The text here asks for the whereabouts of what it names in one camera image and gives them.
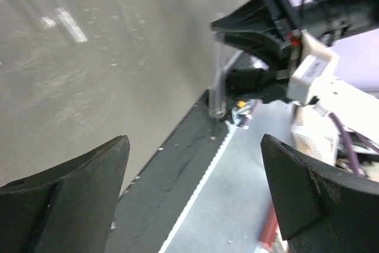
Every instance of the red component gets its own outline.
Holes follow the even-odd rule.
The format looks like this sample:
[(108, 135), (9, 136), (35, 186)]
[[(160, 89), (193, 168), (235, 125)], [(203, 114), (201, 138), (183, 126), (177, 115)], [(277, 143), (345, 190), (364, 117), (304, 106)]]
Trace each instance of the red component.
[(297, 47), (301, 44), (300, 40), (297, 40), (292, 33), (288, 34), (288, 39), (290, 40), (291, 46), (292, 47)]
[(271, 206), (270, 212), (268, 214), (265, 227), (263, 228), (260, 242), (264, 250), (271, 252), (272, 244), (275, 241), (275, 236), (278, 230), (278, 220), (275, 214), (274, 205)]

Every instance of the white wall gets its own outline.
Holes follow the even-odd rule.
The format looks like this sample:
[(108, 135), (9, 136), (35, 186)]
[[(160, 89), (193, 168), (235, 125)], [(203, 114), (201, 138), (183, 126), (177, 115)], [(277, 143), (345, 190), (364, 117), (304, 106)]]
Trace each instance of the white wall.
[(340, 55), (338, 77), (361, 89), (379, 89), (379, 30), (340, 40), (333, 49)]

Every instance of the yellow object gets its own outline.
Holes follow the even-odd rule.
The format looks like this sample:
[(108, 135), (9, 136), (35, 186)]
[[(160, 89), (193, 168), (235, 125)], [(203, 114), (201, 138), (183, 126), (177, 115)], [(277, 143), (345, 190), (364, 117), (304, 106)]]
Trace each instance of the yellow object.
[(239, 101), (238, 103), (237, 103), (237, 106), (239, 107), (239, 108), (242, 108), (242, 107), (244, 107), (246, 105), (246, 102), (244, 102), (244, 101)]

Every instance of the purple wall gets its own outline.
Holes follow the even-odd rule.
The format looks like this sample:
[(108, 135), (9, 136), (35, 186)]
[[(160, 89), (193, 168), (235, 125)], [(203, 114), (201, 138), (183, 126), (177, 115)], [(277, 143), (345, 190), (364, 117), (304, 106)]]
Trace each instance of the purple wall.
[(340, 55), (336, 76), (364, 90), (379, 89), (378, 30), (341, 40), (333, 49)]

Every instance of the gray table surface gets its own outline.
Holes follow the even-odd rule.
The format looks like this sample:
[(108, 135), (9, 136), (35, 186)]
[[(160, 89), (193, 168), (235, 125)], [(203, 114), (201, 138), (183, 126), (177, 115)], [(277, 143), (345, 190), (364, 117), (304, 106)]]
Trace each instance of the gray table surface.
[(261, 139), (268, 133), (293, 146), (292, 112), (282, 102), (257, 106), (249, 128), (237, 130), (211, 164), (160, 253), (254, 251), (271, 204)]
[(63, 0), (73, 44), (0, 0), (0, 185), (127, 134), (125, 187), (211, 84), (209, 23), (246, 1)]

